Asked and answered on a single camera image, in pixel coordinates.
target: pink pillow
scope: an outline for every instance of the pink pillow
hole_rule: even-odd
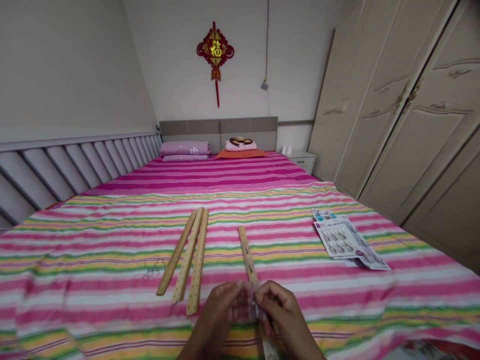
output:
[[[232,151],[232,152],[245,151],[245,150],[257,150],[257,144],[255,143],[255,141],[252,141],[248,145],[241,142],[237,146],[235,144],[232,144],[230,140],[227,140],[225,141],[225,150]]]

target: wall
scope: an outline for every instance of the wall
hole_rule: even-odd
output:
[[[351,0],[123,0],[157,120],[315,118],[333,30]],[[196,53],[212,21],[235,49],[221,67],[220,108],[211,68]],[[278,146],[306,149],[311,125],[282,125]]]
[[[0,142],[155,130],[117,0],[0,1]]]

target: electrical wire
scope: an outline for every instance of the electrical wire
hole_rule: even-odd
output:
[[[265,79],[263,82],[267,81],[267,70],[269,68],[269,22],[270,22],[270,0],[266,1],[266,50],[265,50],[265,57],[266,57],[266,64],[265,64]]]

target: striped bed sheet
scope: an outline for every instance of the striped bed sheet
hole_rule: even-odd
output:
[[[273,153],[188,164],[159,158],[1,235],[1,358],[174,359],[197,319],[186,316],[187,296],[171,303],[182,259],[165,295],[155,293],[201,206],[210,216],[200,312],[213,287],[248,279],[243,225],[259,280],[295,293],[329,359],[381,359],[409,339],[480,347],[476,274]],[[312,207],[348,216],[392,270],[329,258]],[[232,326],[223,353],[261,357],[255,326]]]

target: cream wardrobe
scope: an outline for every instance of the cream wardrobe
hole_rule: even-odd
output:
[[[314,175],[476,271],[479,75],[479,1],[358,1],[335,31],[309,147]]]

